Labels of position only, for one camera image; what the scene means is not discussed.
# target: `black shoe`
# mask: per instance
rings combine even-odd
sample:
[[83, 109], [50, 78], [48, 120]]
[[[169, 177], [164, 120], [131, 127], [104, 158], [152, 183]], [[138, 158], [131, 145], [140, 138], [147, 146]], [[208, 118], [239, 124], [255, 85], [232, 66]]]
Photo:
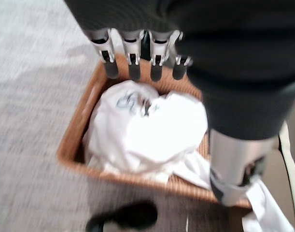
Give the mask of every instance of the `black shoe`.
[[105, 223], [114, 222], [121, 229], [144, 230], [153, 226], [158, 218], [155, 204], [141, 201], [121, 207], [112, 213], [93, 216], [86, 225], [86, 232], [105, 232]]

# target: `gray fabric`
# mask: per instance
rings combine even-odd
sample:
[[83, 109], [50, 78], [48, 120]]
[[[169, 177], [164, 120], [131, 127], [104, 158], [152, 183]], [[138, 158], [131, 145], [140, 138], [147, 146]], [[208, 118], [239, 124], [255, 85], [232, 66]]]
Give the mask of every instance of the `gray fabric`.
[[220, 206], [89, 179], [58, 144], [97, 62], [61, 0], [0, 0], [0, 232], [80, 232], [92, 213], [152, 199], [149, 231], [225, 231]]

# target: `crumpled white fabric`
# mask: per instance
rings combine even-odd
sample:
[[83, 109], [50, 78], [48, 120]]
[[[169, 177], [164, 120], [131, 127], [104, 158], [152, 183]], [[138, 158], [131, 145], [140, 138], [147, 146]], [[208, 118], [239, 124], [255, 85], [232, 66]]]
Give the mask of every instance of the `crumpled white fabric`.
[[[143, 100], [149, 100], [148, 110]], [[89, 166], [163, 182], [174, 173], [211, 189], [210, 163], [196, 152], [206, 129], [204, 106], [191, 95], [163, 98], [149, 85], [125, 81], [103, 93], [83, 143], [93, 156]], [[245, 232], [295, 231], [262, 181], [246, 197], [253, 212], [242, 219]]]
[[198, 148], [206, 129], [204, 106], [194, 97], [176, 92], [159, 97], [147, 84], [124, 81], [102, 94], [83, 143], [93, 166], [167, 182], [174, 164]]

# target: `woven basket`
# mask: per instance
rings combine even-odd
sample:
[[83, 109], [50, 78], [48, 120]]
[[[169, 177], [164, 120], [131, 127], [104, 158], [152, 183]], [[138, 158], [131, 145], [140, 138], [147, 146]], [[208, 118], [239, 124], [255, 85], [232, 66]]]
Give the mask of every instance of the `woven basket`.
[[[125, 183], [129, 185], [159, 189], [172, 194], [178, 194], [181, 196], [187, 196], [198, 200], [216, 203], [217, 200], [211, 191], [197, 187], [175, 175], [173, 175], [166, 184], [163, 184], [152, 180], [142, 179], [136, 175], [115, 175], [108, 172], [102, 172], [95, 168], [89, 168], [84, 164], [84, 153], [81, 141], [84, 133], [87, 130], [90, 115], [97, 101], [99, 100], [103, 91], [105, 91], [107, 88], [129, 79], [128, 63], [126, 58], [122, 55], [116, 55], [116, 61], [119, 71], [118, 80], [108, 79], [102, 64], [98, 65], [96, 68], [78, 105], [78, 108], [75, 111], [71, 123], [69, 124], [68, 129], [60, 143], [59, 149], [57, 151], [58, 160], [66, 167], [90, 177]], [[154, 86], [158, 90], [159, 94], [165, 94], [171, 90], [175, 90], [189, 93], [198, 99], [201, 99], [201, 92], [189, 82], [187, 77], [184, 77], [180, 81], [176, 81], [172, 78], [172, 70], [163, 68], [161, 81], [155, 83], [150, 79], [150, 63], [145, 60], [141, 60], [140, 66], [140, 82], [148, 83]], [[210, 159], [208, 141], [208, 135], [205, 134], [198, 149], [199, 153], [207, 160]], [[247, 200], [239, 201], [237, 206], [241, 208], [251, 208]]]

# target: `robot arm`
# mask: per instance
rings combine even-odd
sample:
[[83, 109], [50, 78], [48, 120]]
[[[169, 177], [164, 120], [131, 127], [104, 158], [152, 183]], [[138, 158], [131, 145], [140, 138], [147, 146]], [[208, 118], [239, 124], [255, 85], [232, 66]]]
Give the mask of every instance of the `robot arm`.
[[153, 81], [172, 35], [183, 32], [173, 75], [180, 79], [192, 63], [187, 75], [203, 93], [211, 128], [212, 190], [222, 204], [234, 205], [262, 175], [271, 138], [295, 100], [295, 0], [65, 2], [110, 78], [118, 76], [110, 28], [123, 39], [133, 80], [140, 78], [143, 29], [151, 38]]

